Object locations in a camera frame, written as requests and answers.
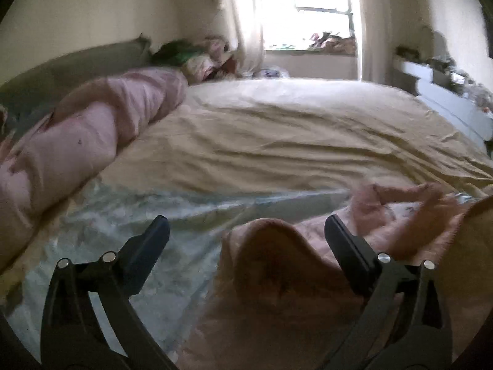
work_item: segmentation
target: clothes pile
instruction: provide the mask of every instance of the clothes pile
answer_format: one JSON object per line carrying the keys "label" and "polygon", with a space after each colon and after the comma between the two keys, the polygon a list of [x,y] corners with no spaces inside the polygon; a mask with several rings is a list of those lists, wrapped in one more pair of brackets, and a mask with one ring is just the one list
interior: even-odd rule
{"label": "clothes pile", "polygon": [[356,38],[354,36],[342,38],[333,35],[331,32],[323,32],[322,36],[314,33],[311,38],[314,43],[310,45],[310,50],[321,50],[326,53],[355,54]]}
{"label": "clothes pile", "polygon": [[162,45],[152,56],[158,66],[179,68],[190,85],[208,80],[237,79],[237,61],[229,44],[220,36],[198,42],[185,39]]}
{"label": "clothes pile", "polygon": [[0,270],[29,242],[43,213],[113,162],[120,149],[185,98],[169,68],[84,83],[15,144],[0,143]]}

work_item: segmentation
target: light blue bedsheet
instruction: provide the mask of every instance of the light blue bedsheet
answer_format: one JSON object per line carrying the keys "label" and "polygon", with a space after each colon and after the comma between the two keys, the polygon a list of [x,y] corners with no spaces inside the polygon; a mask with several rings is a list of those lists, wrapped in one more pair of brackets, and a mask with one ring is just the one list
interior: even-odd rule
{"label": "light blue bedsheet", "polygon": [[[174,359],[197,318],[225,231],[262,217],[299,222],[336,210],[349,196],[342,190],[237,196],[136,193],[110,188],[97,179],[80,194],[82,204],[62,218],[58,234],[45,248],[45,260],[23,282],[23,302],[8,316],[21,342],[38,359],[44,299],[60,258],[69,257],[74,263],[95,261],[141,234],[157,215],[166,216],[171,238],[141,293],[130,301],[154,339]],[[91,298],[110,347],[123,353],[97,295]]]}

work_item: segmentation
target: wrinkled sheet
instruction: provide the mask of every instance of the wrinkled sheet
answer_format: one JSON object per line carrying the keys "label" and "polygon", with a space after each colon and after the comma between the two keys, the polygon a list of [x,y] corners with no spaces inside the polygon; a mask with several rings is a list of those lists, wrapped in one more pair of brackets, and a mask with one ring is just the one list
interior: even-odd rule
{"label": "wrinkled sheet", "polygon": [[108,184],[205,192],[438,182],[482,195],[492,161],[413,96],[356,81],[218,82],[102,172]]}
{"label": "wrinkled sheet", "polygon": [[186,80],[147,68],[84,83],[11,149],[0,146],[0,271],[42,214],[97,175],[152,120],[182,103]]}
{"label": "wrinkled sheet", "polygon": [[[39,333],[43,306],[56,262],[69,257],[74,263],[97,260],[117,251],[138,235],[157,215],[165,215],[171,238],[143,290],[130,299],[151,335],[172,358],[196,322],[199,306],[218,264],[221,236],[255,218],[270,216],[301,221],[341,207],[347,191],[291,192],[271,195],[218,196],[177,192],[135,192],[91,181],[71,200],[81,202],[51,230],[43,245],[41,262],[31,270],[9,304],[7,316],[22,343],[39,359]],[[95,311],[112,349],[124,353],[112,332],[98,298]]]}

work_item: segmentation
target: wall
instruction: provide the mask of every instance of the wall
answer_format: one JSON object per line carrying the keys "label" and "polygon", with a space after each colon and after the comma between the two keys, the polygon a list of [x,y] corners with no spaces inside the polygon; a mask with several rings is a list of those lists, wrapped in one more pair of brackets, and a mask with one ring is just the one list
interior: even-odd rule
{"label": "wall", "polygon": [[422,27],[430,21],[427,11],[422,9],[423,0],[389,1],[392,51],[399,45],[418,48]]}
{"label": "wall", "polygon": [[478,0],[427,0],[431,27],[445,36],[457,66],[493,92],[485,21]]}
{"label": "wall", "polygon": [[335,54],[267,52],[264,65],[287,69],[293,78],[357,79],[356,57]]}
{"label": "wall", "polygon": [[213,34],[226,35],[224,12],[218,0],[175,0],[182,34],[196,38]]}
{"label": "wall", "polygon": [[180,36],[173,0],[15,0],[0,23],[0,84],[51,58],[129,40]]}

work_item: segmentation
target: white curtain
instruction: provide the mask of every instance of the white curtain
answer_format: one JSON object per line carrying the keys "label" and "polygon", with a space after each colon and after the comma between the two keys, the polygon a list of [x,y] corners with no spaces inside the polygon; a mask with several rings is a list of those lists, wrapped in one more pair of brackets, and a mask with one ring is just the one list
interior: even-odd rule
{"label": "white curtain", "polygon": [[254,71],[264,58],[261,0],[219,0],[228,38],[237,48],[242,72]]}
{"label": "white curtain", "polygon": [[388,84],[392,62],[390,0],[351,0],[359,79]]}

